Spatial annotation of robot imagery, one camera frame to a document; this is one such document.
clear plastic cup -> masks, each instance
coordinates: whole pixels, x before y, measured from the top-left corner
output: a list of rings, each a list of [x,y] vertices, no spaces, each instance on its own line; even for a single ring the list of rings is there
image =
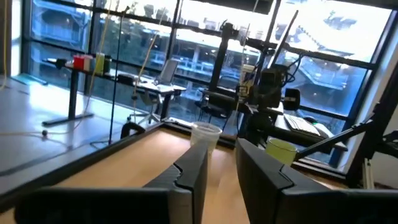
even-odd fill
[[[199,141],[208,142],[208,158],[211,159],[211,153],[213,153],[222,132],[219,127],[210,123],[194,122],[191,131],[191,146]]]
[[[266,153],[279,162],[291,166],[297,150],[295,146],[288,142],[279,139],[268,139]]]

